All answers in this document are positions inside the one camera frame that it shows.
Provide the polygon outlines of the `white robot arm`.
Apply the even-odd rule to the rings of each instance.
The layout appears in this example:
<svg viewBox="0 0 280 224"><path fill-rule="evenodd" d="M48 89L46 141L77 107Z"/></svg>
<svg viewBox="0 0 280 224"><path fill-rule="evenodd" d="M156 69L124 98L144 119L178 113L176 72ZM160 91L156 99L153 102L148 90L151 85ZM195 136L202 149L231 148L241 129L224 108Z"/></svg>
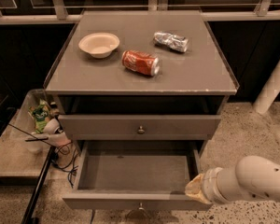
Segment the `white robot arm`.
<svg viewBox="0 0 280 224"><path fill-rule="evenodd" d="M280 165L260 156L246 156L233 167L217 167L197 175L185 186L185 194L205 204L280 203Z"/></svg>

